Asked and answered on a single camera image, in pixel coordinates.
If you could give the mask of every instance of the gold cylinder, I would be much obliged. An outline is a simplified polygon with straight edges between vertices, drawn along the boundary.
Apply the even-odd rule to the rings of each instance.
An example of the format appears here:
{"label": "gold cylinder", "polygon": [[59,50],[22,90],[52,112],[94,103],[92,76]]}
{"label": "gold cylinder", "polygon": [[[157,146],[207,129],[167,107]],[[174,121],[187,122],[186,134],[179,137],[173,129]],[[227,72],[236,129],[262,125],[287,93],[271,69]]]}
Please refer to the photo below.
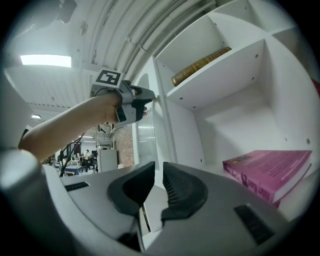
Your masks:
{"label": "gold cylinder", "polygon": [[202,59],[199,59],[198,61],[191,64],[190,66],[187,66],[184,70],[180,71],[179,73],[171,77],[173,85],[178,86],[182,81],[186,80],[193,73],[197,72],[199,69],[203,68],[205,65],[212,62],[213,60],[220,57],[221,55],[229,52],[230,50],[232,50],[230,47],[225,47],[223,49],[217,50],[209,54],[208,56],[205,56]]}

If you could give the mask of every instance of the ceiling light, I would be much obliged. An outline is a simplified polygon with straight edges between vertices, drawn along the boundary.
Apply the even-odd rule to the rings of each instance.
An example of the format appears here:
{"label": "ceiling light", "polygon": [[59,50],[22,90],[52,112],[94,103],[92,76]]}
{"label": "ceiling light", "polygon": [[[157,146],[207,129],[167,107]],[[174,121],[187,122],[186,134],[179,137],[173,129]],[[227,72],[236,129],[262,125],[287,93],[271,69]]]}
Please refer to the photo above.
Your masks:
{"label": "ceiling light", "polygon": [[33,114],[31,118],[41,119],[41,116],[39,114]]}
{"label": "ceiling light", "polygon": [[48,65],[71,68],[71,57],[49,54],[32,54],[20,56],[23,65]]}

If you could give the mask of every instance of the bookshelf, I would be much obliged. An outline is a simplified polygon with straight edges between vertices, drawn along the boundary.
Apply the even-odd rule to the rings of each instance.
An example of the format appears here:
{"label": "bookshelf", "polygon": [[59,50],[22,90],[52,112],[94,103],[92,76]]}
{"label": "bookshelf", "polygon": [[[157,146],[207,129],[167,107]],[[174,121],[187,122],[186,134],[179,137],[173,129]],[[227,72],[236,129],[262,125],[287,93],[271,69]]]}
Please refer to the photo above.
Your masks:
{"label": "bookshelf", "polygon": [[[173,75],[226,46],[232,50],[173,86]],[[300,185],[311,195],[320,167],[320,99],[311,78],[320,81],[319,68],[279,6],[234,0],[214,9],[152,57],[135,85],[144,74],[157,96],[160,165],[223,175],[223,160],[253,150],[312,150],[308,185]],[[280,206],[289,220],[301,213],[299,200],[289,197]]]}

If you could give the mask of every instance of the ceiling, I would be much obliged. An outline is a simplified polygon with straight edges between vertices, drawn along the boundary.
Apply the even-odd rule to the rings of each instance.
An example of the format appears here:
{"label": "ceiling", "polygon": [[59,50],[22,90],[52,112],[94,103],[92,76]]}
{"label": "ceiling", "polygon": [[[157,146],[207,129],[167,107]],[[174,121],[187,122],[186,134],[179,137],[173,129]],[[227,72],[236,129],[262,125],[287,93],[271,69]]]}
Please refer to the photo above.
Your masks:
{"label": "ceiling", "polygon": [[[5,47],[4,66],[13,86],[41,116],[30,119],[32,127],[88,99],[92,77],[102,67],[123,72],[134,81],[150,56],[216,8],[215,0],[75,1],[68,23],[55,20]],[[29,54],[71,56],[72,67],[23,66],[20,55]],[[88,134],[104,136],[95,129]]]}

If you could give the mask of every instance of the brick wall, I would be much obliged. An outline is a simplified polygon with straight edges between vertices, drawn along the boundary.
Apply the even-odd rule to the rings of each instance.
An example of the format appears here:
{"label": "brick wall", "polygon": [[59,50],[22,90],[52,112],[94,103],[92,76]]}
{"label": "brick wall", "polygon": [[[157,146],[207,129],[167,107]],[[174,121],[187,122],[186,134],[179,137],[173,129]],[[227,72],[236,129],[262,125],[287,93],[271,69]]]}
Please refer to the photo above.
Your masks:
{"label": "brick wall", "polygon": [[123,164],[125,167],[133,166],[135,164],[135,159],[132,140],[132,126],[128,125],[127,127],[116,131],[114,136],[119,163]]}

